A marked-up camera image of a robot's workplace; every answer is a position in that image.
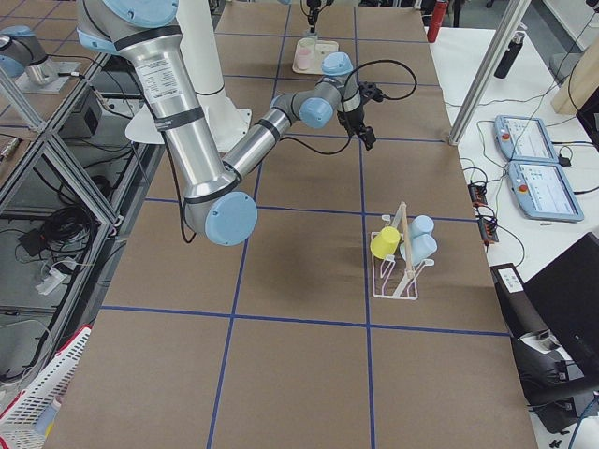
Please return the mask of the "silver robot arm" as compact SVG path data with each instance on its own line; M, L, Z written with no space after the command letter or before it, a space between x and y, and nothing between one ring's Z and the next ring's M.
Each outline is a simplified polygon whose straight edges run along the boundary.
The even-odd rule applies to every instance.
M364 124L356 70L344 52L328 55L312 90L275 97L269 111L225 155L212 135L230 113L204 109L197 74L218 71L213 22L205 1L79 1L82 46L119 55L134 67L153 123L174 152L187 187L182 220L211 242L233 246L254 231L255 201L240 191L242 179L265 158L297 121L320 129L337 117L349 136L367 147L375 141Z

